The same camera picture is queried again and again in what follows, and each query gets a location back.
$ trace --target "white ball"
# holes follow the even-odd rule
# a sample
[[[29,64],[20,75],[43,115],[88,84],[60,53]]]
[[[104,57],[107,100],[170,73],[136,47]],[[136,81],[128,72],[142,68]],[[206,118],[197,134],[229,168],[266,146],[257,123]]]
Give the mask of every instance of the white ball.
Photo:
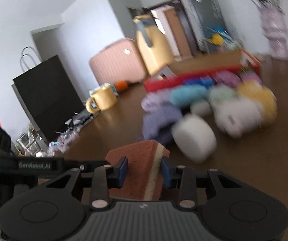
[[[200,117],[186,115],[172,127],[175,143],[194,162],[204,162],[216,149],[211,127]]]
[[[198,115],[200,117],[212,114],[212,107],[207,100],[199,100],[194,102],[190,106],[190,110],[192,114]]]

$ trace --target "gray ribbed panel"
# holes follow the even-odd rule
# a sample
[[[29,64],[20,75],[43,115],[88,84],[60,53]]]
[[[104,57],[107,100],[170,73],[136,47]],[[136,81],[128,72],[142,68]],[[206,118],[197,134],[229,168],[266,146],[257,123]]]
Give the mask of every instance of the gray ribbed panel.
[[[93,213],[82,230],[67,241],[220,241],[197,215],[175,209],[171,202],[118,202]]]

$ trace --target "open box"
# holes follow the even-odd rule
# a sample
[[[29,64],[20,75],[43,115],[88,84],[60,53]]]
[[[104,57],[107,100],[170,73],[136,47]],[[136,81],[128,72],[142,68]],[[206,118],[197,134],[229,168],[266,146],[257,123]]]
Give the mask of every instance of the open box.
[[[260,63],[249,52],[240,49],[227,53],[215,53],[168,64],[147,79],[144,86],[147,92],[156,92],[183,85],[187,79],[212,77],[222,70],[238,74],[246,67],[252,67],[260,76]]]

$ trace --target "mug handle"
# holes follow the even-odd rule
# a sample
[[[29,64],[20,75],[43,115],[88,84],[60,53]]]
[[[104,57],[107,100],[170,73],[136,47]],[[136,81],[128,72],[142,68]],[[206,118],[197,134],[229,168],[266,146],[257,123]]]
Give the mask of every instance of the mug handle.
[[[89,113],[95,114],[97,112],[100,111],[100,108],[97,106],[97,108],[93,108],[92,103],[95,103],[95,105],[97,106],[95,97],[90,96],[90,98],[86,101],[86,109]]]

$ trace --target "red sponge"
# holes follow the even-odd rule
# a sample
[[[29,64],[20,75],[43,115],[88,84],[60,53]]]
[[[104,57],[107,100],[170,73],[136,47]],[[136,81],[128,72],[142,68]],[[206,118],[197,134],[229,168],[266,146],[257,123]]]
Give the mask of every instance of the red sponge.
[[[160,163],[170,152],[154,140],[147,140],[110,151],[106,160],[115,166],[123,156],[128,159],[128,174],[121,189],[110,189],[112,198],[155,201],[161,196],[163,177]]]

